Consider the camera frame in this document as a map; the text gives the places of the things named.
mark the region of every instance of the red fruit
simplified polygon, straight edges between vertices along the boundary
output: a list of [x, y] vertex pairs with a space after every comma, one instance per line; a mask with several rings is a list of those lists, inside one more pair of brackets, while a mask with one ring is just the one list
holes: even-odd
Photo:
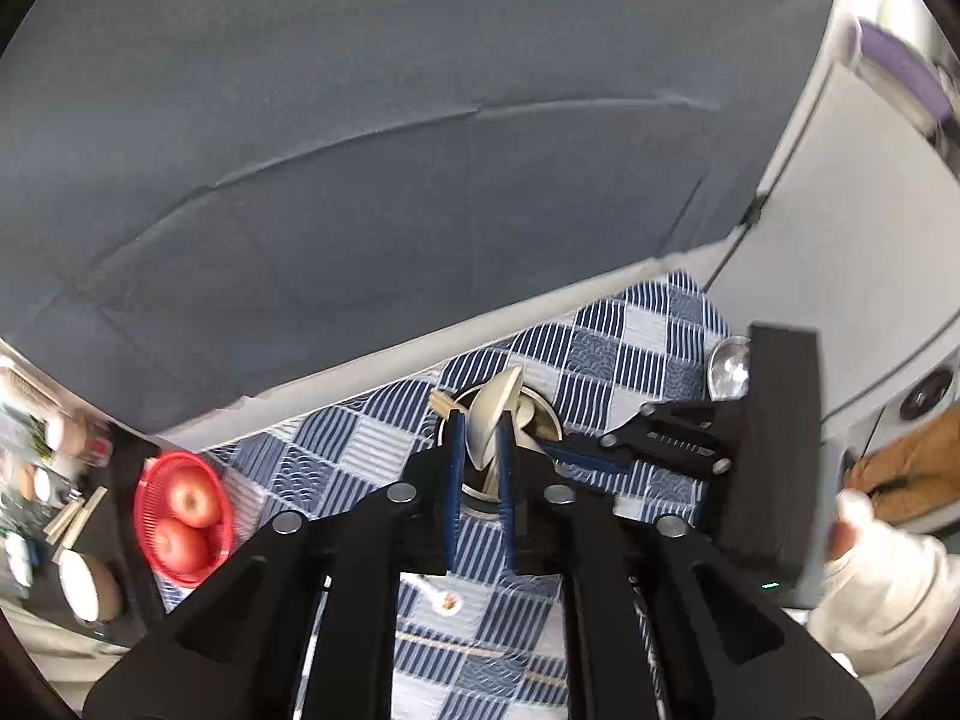
[[193, 574], [210, 565], [210, 550], [203, 531], [165, 517], [154, 528], [154, 551], [160, 562], [176, 574]]
[[167, 493], [171, 514], [191, 528], [209, 528], [220, 520], [220, 498], [210, 477], [200, 469], [174, 471]]

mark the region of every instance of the purple object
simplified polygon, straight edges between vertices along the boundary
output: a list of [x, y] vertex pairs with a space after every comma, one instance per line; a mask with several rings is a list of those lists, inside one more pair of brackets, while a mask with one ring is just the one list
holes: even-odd
[[926, 61], [904, 41], [874, 23], [860, 21], [860, 52], [872, 64], [894, 76], [938, 124], [953, 117], [953, 105], [940, 80]]

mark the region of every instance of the blue and white tablecloth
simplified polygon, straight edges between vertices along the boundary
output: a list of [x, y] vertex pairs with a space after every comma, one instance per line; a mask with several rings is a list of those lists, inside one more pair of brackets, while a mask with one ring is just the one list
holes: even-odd
[[[553, 402], [565, 430], [597, 435], [646, 401], [701, 397], [704, 356], [727, 335], [698, 286], [675, 271], [205, 455], [223, 471], [243, 541], [284, 509], [339, 514], [400, 477], [407, 458], [433, 443], [434, 388], [453, 393], [522, 365], [524, 381]], [[700, 499], [699, 483], [646, 464], [629, 476], [574, 474], [616, 493], [624, 517], [690, 518]], [[184, 598], [157, 581], [167, 608]], [[453, 571], [430, 581], [459, 594], [463, 609], [440, 617], [401, 583], [392, 717], [566, 717], [559, 579], [512, 574], [499, 524], [466, 515]]]

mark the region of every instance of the red basket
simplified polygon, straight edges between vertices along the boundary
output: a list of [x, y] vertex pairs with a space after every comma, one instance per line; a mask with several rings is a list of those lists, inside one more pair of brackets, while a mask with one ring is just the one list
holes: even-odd
[[[220, 522], [206, 528], [206, 544], [212, 560], [208, 567], [194, 574], [178, 574], [167, 568], [154, 551], [154, 528], [163, 517], [169, 517], [167, 493], [174, 471], [191, 466], [201, 469], [213, 483], [220, 500]], [[220, 479], [196, 455], [191, 452], [167, 452], [157, 458], [140, 477], [133, 498], [133, 527], [140, 550], [150, 567], [180, 587], [196, 587], [217, 568], [224, 564], [233, 548], [233, 509]]]

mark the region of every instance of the brown pants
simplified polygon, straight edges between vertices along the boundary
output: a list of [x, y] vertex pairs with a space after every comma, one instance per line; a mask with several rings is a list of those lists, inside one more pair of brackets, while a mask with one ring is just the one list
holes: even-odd
[[960, 500], [960, 408], [857, 461], [844, 487], [869, 495], [890, 523]]

